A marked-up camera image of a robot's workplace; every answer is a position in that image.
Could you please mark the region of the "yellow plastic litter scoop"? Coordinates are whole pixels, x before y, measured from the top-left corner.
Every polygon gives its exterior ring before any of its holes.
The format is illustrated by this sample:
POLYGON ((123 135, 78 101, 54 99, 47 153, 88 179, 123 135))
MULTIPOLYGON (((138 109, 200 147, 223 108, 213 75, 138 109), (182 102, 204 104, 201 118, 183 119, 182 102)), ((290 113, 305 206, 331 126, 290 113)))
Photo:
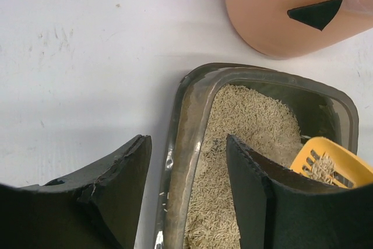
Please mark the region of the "yellow plastic litter scoop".
POLYGON ((292 162, 290 169, 308 177, 306 171, 324 154, 335 163, 333 185, 358 188, 372 183, 372 167, 344 147, 324 137, 309 139, 292 162))

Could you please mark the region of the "dark grey litter box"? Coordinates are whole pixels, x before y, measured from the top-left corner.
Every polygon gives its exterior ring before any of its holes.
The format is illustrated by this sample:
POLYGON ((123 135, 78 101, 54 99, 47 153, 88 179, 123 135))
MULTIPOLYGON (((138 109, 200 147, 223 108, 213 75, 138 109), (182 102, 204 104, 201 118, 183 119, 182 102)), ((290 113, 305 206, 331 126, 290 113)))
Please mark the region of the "dark grey litter box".
POLYGON ((358 149, 359 116, 344 92, 323 83, 259 66, 209 63, 181 81, 175 95, 161 176, 154 248, 182 248, 189 198, 207 121, 217 92, 243 85, 281 101, 295 115, 304 139, 323 136, 358 149))

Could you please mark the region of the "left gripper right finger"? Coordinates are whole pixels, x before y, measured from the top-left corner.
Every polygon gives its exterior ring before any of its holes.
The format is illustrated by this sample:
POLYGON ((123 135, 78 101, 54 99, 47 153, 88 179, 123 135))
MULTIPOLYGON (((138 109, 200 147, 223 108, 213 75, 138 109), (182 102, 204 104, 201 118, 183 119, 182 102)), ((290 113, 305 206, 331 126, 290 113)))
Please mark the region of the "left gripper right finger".
POLYGON ((234 135, 226 155, 241 248, 372 247, 372 185, 311 180, 234 135))

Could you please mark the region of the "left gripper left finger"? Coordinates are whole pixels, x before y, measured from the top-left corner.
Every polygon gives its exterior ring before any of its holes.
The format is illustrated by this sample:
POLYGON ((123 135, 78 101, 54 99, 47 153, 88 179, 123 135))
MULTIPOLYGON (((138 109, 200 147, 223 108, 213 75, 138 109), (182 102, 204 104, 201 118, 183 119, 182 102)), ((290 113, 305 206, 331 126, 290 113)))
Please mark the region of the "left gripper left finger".
POLYGON ((137 135, 45 185, 1 185, 1 247, 133 248, 151 154, 137 135))

